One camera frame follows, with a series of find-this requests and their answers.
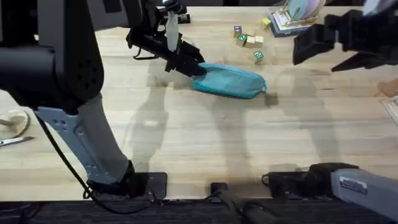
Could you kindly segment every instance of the wooden tabletop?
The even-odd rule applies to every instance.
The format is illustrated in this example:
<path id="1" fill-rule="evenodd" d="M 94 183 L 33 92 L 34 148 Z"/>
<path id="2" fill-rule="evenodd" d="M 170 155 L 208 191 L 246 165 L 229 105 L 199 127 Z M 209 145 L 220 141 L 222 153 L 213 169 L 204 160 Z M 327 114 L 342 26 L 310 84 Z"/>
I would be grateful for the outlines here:
<path id="1" fill-rule="evenodd" d="M 207 62 L 261 74 L 269 92 L 238 100 L 192 91 L 187 77 L 164 72 L 164 60 L 134 60 L 127 29 L 97 33 L 113 133 L 136 170 L 168 173 L 168 198 L 204 197 L 212 182 L 228 182 L 240 196 L 266 197 L 262 174 L 319 162 L 347 162 L 398 179 L 398 128 L 376 97 L 377 84 L 395 78 L 398 67 L 331 73 L 352 55 L 339 45 L 295 67 L 293 38 L 275 39 L 270 30 L 260 33 L 264 64 L 254 65 L 249 57 L 257 49 L 238 47 L 233 26 L 255 27 L 268 8 L 188 10 L 192 24 L 180 26 L 185 40 Z M 326 7 L 322 16 L 348 10 Z M 0 102 L 1 110 L 18 108 L 5 92 Z M 0 148 L 0 200 L 81 200 L 83 190 L 35 118 L 25 135 L 35 139 Z M 57 141 L 85 178 L 76 157 Z"/>

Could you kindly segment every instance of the black mount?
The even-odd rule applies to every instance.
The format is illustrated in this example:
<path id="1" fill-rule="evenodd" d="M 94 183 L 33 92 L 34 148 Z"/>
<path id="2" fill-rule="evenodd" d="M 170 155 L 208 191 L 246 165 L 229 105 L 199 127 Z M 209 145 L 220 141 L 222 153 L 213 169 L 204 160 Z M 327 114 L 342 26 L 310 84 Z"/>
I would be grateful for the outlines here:
<path id="1" fill-rule="evenodd" d="M 88 186 L 97 194 L 120 195 L 129 198 L 146 197 L 153 193 L 154 198 L 164 199 L 167 193 L 167 174 L 164 172 L 135 172 L 131 161 L 123 179 L 114 184 L 99 184 L 92 180 Z"/>
<path id="2" fill-rule="evenodd" d="M 359 167 L 339 162 L 314 164 L 308 172 L 270 172 L 262 181 L 268 182 L 272 198 L 276 199 L 336 198 L 331 189 L 331 173 L 338 169 Z"/>

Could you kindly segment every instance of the teal fabric bag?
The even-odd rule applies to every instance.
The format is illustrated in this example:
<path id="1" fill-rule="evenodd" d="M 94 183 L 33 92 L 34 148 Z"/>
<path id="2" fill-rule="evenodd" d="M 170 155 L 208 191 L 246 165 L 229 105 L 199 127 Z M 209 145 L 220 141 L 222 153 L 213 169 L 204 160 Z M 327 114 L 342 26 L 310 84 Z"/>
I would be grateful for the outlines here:
<path id="1" fill-rule="evenodd" d="M 256 73 L 212 63 L 200 63 L 199 66 L 207 73 L 192 77 L 194 90 L 246 99 L 267 91 L 266 81 Z"/>

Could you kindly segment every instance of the wooden plate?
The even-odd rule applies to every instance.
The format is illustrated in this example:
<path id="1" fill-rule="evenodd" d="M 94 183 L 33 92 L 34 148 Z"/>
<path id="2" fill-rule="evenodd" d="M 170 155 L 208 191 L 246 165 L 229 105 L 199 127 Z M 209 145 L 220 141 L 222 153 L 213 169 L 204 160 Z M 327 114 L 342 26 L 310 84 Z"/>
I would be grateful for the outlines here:
<path id="1" fill-rule="evenodd" d="M 29 115 L 21 110 L 11 110 L 0 113 L 0 120 L 5 121 L 0 121 L 0 139 L 18 137 L 23 134 L 30 125 Z"/>

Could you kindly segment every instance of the toy block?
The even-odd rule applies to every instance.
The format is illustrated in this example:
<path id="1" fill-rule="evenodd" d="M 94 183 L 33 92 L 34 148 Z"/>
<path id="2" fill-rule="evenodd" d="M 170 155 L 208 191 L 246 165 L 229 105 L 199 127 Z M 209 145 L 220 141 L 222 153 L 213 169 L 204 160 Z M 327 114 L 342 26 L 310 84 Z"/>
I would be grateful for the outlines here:
<path id="1" fill-rule="evenodd" d="M 264 43 L 264 37 L 255 36 L 255 38 L 256 38 L 256 47 L 262 47 L 262 44 Z"/>
<path id="2" fill-rule="evenodd" d="M 261 29 L 266 30 L 269 28 L 270 25 L 271 25 L 271 20 L 269 20 L 267 17 L 262 18 Z"/>
<path id="3" fill-rule="evenodd" d="M 246 44 L 244 45 L 245 47 L 256 47 L 256 38 L 248 36 L 246 40 Z"/>
<path id="4" fill-rule="evenodd" d="M 234 38 L 239 37 L 242 34 L 242 27 L 241 26 L 234 26 Z"/>
<path id="5" fill-rule="evenodd" d="M 239 35 L 238 39 L 236 39 L 236 45 L 243 47 L 246 44 L 248 37 L 246 35 Z"/>
<path id="6" fill-rule="evenodd" d="M 264 55 L 262 54 L 262 52 L 260 50 L 258 50 L 254 53 L 254 63 L 255 64 L 262 62 L 263 58 L 264 58 Z"/>

